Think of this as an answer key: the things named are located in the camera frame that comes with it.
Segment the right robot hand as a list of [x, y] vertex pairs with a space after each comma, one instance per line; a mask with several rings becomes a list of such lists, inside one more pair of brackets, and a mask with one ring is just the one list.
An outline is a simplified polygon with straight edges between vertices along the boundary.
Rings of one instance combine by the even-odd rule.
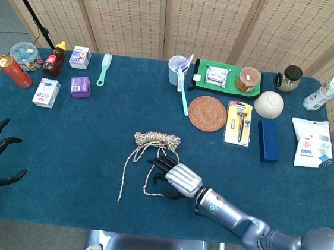
[[193, 198], [203, 187], [202, 178], [181, 162], [166, 155], [148, 160], [150, 164], [156, 166], [162, 173], [157, 173], [153, 182], [168, 182], [176, 192], [165, 191], [166, 198], [177, 200], [181, 198]]

